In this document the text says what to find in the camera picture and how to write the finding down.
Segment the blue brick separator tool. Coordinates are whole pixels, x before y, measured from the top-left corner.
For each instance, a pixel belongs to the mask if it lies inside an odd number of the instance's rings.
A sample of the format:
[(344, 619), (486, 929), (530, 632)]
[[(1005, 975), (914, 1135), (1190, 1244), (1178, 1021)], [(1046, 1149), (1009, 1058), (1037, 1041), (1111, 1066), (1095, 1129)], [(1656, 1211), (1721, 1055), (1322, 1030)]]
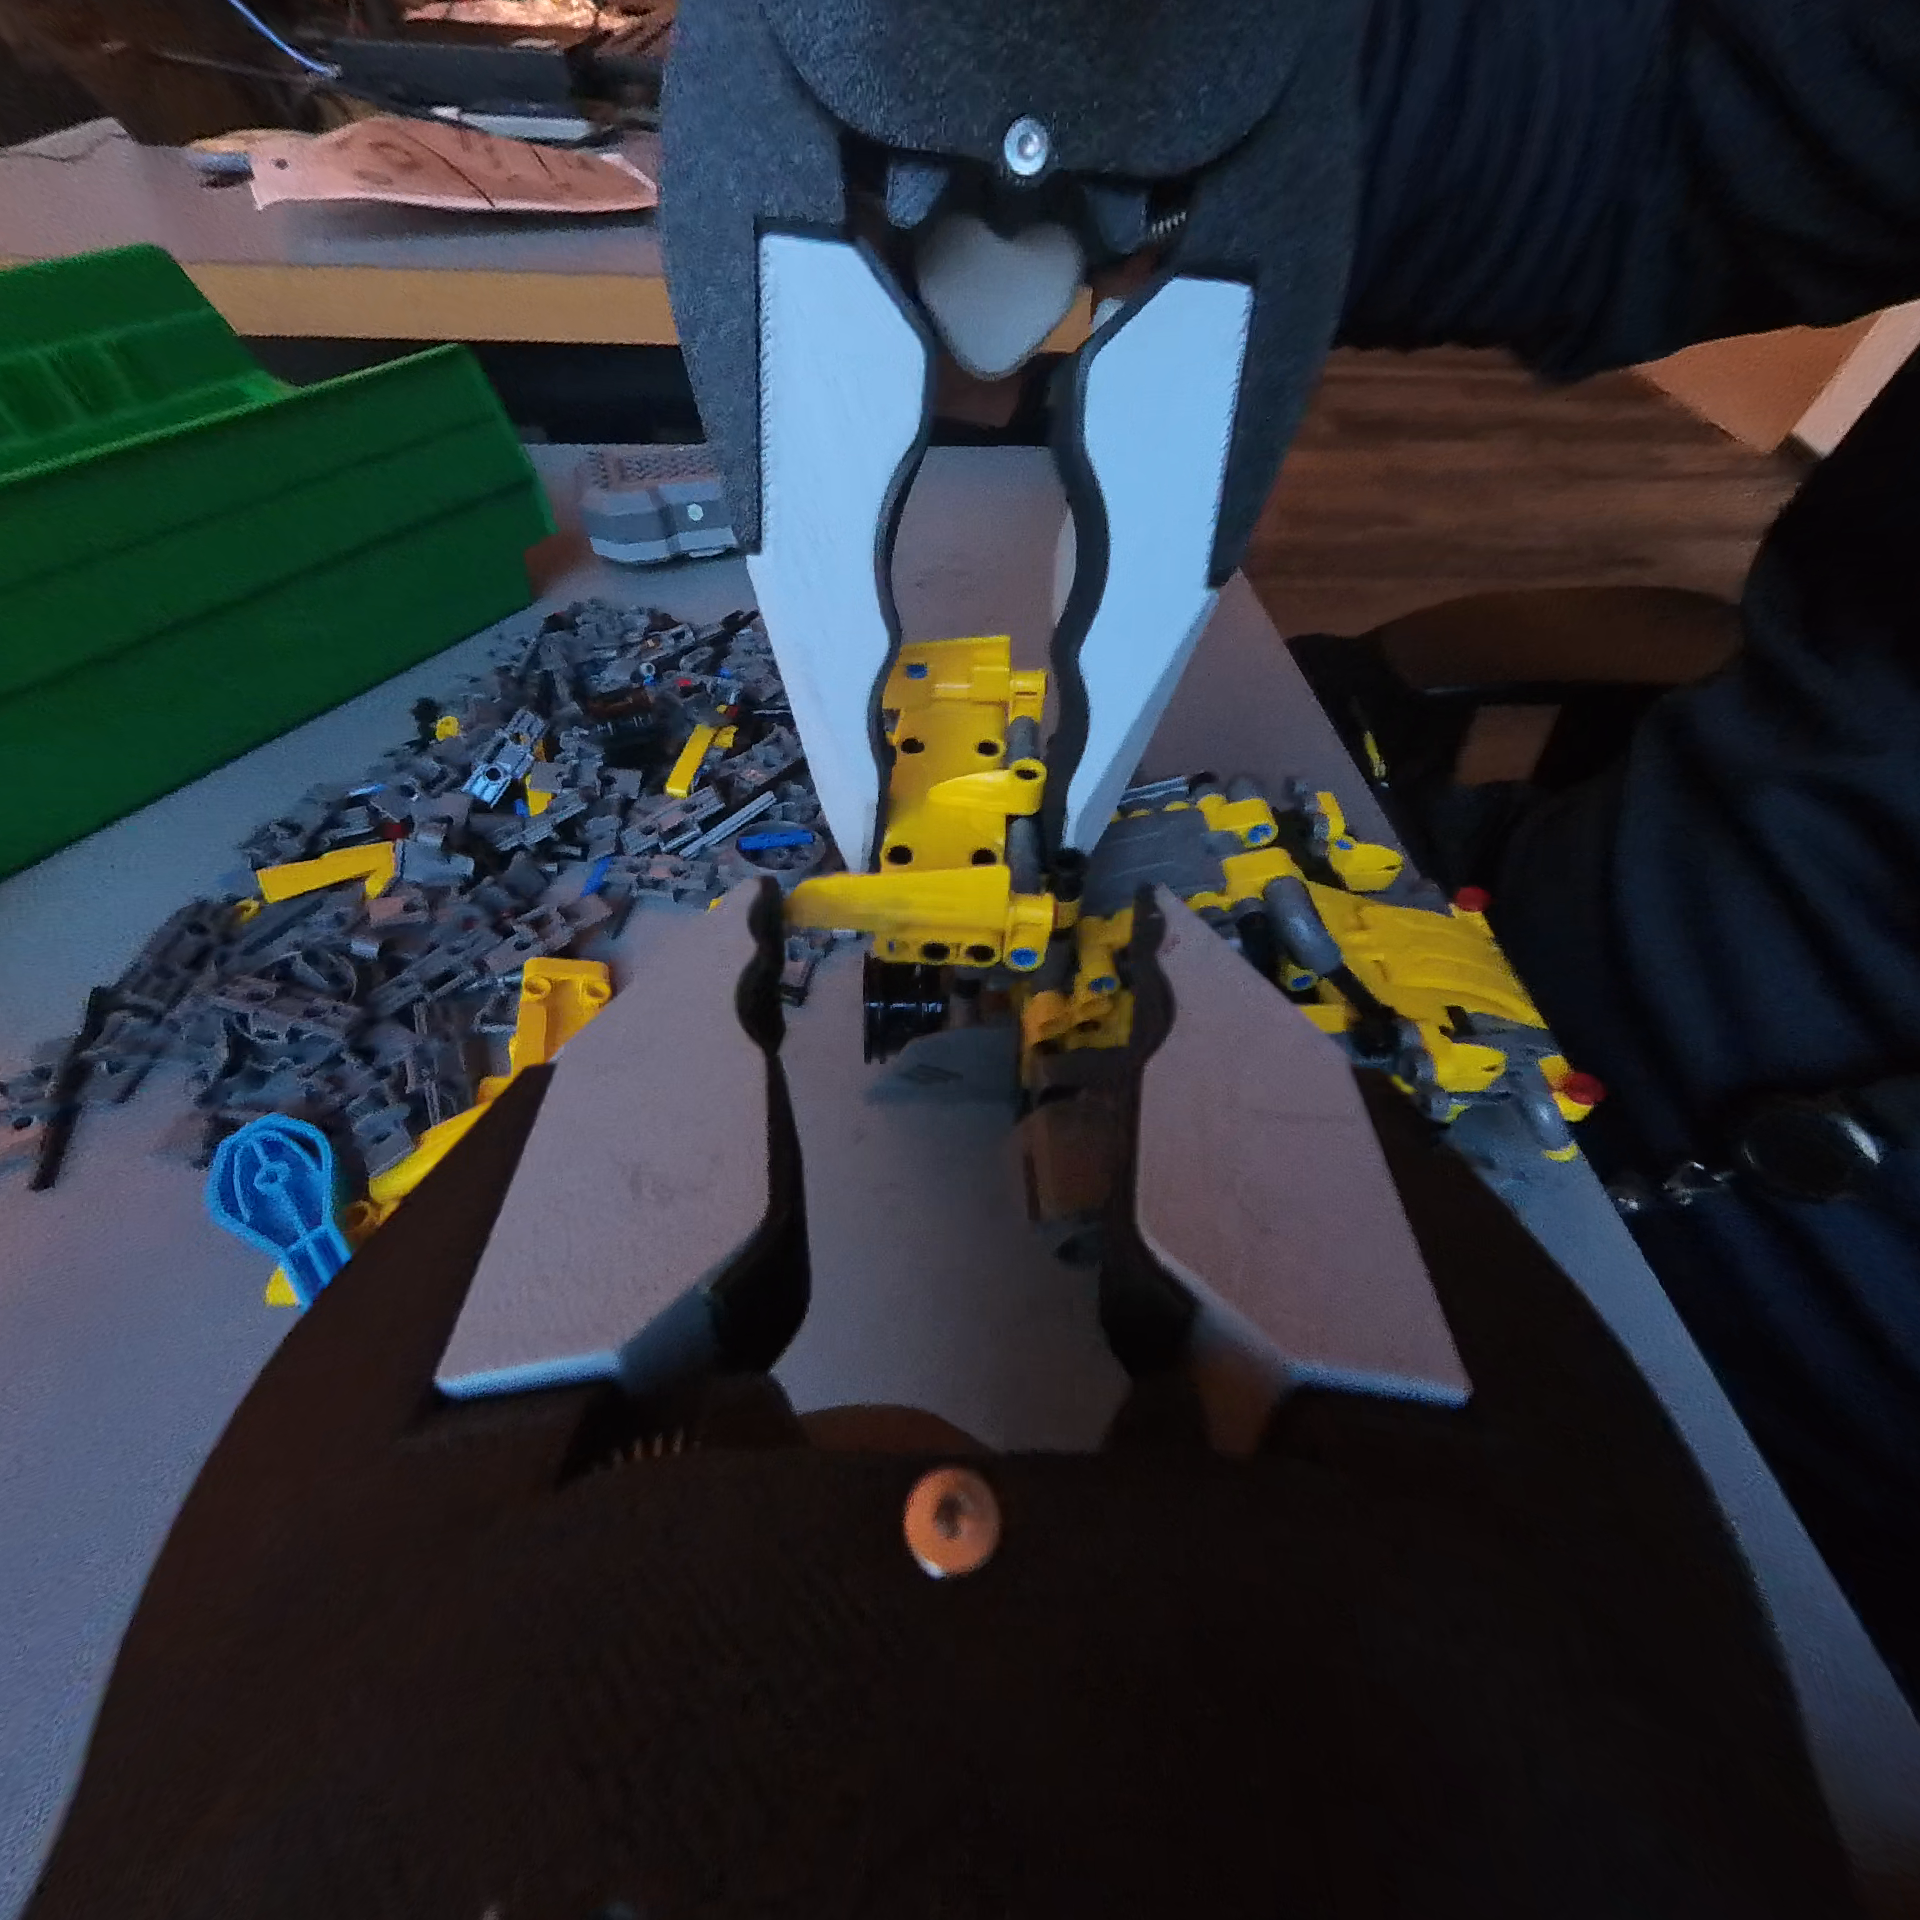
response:
[(336, 1214), (336, 1163), (298, 1117), (259, 1117), (222, 1140), (204, 1179), (204, 1212), (275, 1260), (284, 1293), (311, 1308), (352, 1259)]

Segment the person's right forearm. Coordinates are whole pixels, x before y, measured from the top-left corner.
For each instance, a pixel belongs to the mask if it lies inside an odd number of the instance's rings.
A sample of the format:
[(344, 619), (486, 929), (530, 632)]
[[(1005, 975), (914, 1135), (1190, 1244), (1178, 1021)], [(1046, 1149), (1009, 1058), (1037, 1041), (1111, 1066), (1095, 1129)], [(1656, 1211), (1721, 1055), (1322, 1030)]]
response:
[(1336, 343), (1552, 380), (1918, 292), (1909, 2), (1384, 2)]

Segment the green plastic bin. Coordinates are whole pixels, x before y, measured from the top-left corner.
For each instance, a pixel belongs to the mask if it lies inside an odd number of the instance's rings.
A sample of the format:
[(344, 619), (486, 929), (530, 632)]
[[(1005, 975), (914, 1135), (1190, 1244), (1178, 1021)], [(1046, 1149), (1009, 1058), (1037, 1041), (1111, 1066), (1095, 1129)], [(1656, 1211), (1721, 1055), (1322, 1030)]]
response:
[(294, 386), (155, 246), (2, 274), (2, 875), (533, 601), (466, 347)]

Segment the yellow grey brick toy vehicle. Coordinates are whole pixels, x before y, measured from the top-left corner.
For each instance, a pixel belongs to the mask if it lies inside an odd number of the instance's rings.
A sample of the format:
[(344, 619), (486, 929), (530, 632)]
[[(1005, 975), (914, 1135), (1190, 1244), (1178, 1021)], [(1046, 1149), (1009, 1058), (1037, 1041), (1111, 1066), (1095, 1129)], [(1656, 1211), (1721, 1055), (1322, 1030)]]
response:
[(1414, 887), (1405, 855), (1365, 840), (1332, 790), (1249, 777), (1130, 786), (1090, 855), (1078, 916), (1043, 986), (1020, 995), (1020, 1080), (1044, 1060), (1132, 1036), (1130, 942), (1143, 891), (1188, 906), (1361, 1068), (1383, 1072), (1438, 1126), (1474, 1110), (1517, 1117), (1551, 1163), (1605, 1098), (1573, 1068), (1469, 893)]

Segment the yellow holed brick assembly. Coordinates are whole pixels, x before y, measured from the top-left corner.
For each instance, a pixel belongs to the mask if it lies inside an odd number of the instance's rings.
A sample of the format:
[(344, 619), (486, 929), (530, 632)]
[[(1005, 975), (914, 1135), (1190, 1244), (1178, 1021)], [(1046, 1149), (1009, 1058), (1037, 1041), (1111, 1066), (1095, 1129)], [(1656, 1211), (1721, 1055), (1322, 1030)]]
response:
[(1059, 916), (1044, 700), (1044, 671), (1015, 668), (1009, 637), (911, 644), (881, 694), (892, 758), (876, 867), (807, 879), (785, 924), (870, 938), (881, 962), (1038, 970)]

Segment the person's dark clothed torso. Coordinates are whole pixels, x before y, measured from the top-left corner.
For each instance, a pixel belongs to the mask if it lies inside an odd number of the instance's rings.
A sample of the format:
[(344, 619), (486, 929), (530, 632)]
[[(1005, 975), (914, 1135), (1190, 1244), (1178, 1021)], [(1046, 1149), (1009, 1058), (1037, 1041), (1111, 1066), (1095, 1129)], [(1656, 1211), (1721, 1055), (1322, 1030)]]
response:
[[(1767, 1095), (1917, 1075), (1917, 355), (1809, 471), (1740, 644), (1561, 792), (1445, 802), (1454, 876), (1606, 1096), (1610, 1182)], [(1632, 1223), (1646, 1265), (1909, 1702), (1918, 1674), (1918, 1172)]]

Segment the wooden edged background table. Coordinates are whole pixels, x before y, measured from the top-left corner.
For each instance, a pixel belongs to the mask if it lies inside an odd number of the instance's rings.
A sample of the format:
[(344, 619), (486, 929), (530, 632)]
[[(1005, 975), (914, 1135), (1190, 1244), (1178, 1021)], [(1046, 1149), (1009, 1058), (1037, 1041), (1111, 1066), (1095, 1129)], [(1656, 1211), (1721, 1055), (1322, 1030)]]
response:
[(110, 118), (6, 149), (5, 265), (152, 244), (249, 339), (675, 347), (646, 213), (259, 209)]

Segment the black badge reel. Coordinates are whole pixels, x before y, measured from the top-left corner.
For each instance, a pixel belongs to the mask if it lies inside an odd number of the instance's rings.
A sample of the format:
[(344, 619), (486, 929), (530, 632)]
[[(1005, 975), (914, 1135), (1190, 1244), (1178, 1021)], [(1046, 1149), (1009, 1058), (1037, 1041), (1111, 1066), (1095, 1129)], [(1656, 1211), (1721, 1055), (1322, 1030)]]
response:
[(1767, 1095), (1748, 1103), (1702, 1160), (1606, 1186), (1629, 1221), (1725, 1195), (1803, 1205), (1860, 1199), (1896, 1158), (1918, 1147), (1918, 1077), (1888, 1075), (1832, 1092)]

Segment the pile of grey brick parts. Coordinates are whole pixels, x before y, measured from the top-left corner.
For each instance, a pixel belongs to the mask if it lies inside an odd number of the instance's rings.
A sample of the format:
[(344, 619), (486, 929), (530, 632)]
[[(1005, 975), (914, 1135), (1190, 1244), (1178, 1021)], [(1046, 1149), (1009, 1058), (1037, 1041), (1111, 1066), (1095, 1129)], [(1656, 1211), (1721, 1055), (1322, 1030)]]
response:
[(239, 844), (78, 1030), (5, 1079), (5, 1165), (53, 1184), (88, 1106), (181, 1071), (204, 1167), (266, 1114), (373, 1179), (511, 1068), (535, 962), (601, 958), (646, 903), (709, 908), (826, 852), (762, 616), (584, 599), (492, 649), (359, 781)]

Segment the grey brick hub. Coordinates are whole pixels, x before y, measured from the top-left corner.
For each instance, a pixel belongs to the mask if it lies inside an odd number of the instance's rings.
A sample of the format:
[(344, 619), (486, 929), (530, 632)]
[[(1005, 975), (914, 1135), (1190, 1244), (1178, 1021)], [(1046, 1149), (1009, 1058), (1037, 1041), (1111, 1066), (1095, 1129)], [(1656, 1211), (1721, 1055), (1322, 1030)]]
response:
[(601, 444), (580, 465), (580, 519), (607, 563), (660, 566), (741, 550), (712, 450), (696, 444)]

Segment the grey desk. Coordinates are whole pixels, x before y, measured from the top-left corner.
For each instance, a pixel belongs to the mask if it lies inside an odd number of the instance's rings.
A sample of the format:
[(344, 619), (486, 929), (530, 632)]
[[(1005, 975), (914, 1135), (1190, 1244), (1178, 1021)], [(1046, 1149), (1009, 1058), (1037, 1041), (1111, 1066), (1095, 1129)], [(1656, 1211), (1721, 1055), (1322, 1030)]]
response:
[[(483, 671), (492, 647), (580, 596), (696, 619), (752, 599), (741, 560), (652, 579), (589, 557), (568, 527), (545, 596), (297, 732), (5, 883), (5, 1068), (71, 1028), (181, 901), (214, 888), (234, 844), (313, 781), (352, 779), (409, 732), (412, 700)], [(1025, 1216), (1017, 1150), (989, 1095), (874, 1092), (858, 1062), (856, 962), (839, 955), (799, 1015), (789, 1068), (822, 1124), (809, 1195), (851, 1207), (824, 1240), (824, 1329), (781, 1382), (804, 1413), (905, 1402), (972, 1438), (1090, 1444), (1122, 1375), (1099, 1341), (1092, 1281)], [(5, 1914), (37, 1882), (80, 1774), (100, 1693), (157, 1552), (207, 1454), (292, 1319), (207, 1218), (163, 1150), (163, 1075), (86, 1120), (56, 1189), (5, 1177)], [(1917, 1725), (1690, 1337), (1583, 1167), (1518, 1199), (1527, 1227), (1622, 1337), (1676, 1416), (1753, 1557), (1822, 1789), (1868, 1901), (1917, 1901)]]

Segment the yellow brick panel assembly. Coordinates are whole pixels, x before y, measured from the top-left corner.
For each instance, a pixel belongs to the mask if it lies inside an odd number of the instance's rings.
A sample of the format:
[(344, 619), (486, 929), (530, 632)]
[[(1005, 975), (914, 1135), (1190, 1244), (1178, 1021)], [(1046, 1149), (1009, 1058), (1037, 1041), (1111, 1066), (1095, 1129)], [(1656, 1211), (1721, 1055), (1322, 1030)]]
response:
[(509, 1043), (509, 1072), (481, 1080), (477, 1100), (428, 1126), (396, 1165), (373, 1172), (366, 1197), (349, 1205), (342, 1235), (359, 1251), (486, 1114), (520, 1077), (550, 1066), (612, 1001), (612, 969), (603, 962), (535, 958), (520, 975), (518, 1013)]

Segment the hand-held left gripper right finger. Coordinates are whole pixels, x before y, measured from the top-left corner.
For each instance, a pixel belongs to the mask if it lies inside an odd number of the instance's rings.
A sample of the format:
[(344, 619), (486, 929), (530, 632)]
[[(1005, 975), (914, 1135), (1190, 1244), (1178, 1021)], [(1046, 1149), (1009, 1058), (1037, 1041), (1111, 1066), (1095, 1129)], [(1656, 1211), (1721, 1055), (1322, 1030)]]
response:
[(1102, 1333), (1234, 1459), (1300, 1395), (1474, 1396), (1356, 1071), (1163, 884), (1140, 893)]

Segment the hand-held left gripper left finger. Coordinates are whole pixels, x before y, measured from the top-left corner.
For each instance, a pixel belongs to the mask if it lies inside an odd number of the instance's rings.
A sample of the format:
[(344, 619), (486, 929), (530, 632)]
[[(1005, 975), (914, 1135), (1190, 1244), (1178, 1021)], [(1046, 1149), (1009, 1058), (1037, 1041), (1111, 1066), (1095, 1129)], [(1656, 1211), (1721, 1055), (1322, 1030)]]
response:
[(783, 895), (667, 918), (561, 1052), (437, 1386), (766, 1375), (809, 1308), (804, 1160), (783, 1071)]

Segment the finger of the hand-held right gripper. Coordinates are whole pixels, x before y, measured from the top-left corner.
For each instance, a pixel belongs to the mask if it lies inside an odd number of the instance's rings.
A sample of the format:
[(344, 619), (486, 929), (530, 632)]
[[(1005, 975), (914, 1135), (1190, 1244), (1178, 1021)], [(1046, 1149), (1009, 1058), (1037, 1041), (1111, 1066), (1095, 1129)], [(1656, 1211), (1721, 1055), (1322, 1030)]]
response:
[(1147, 755), (1220, 587), (1215, 549), (1255, 295), (1168, 277), (1070, 367), (1061, 466), (1075, 568), (1055, 634), (1059, 829), (1102, 829)]
[(934, 343), (869, 246), (770, 233), (756, 269), (751, 581), (828, 830), (865, 873), (886, 789), (879, 694), (900, 647), (894, 536), (929, 444)]

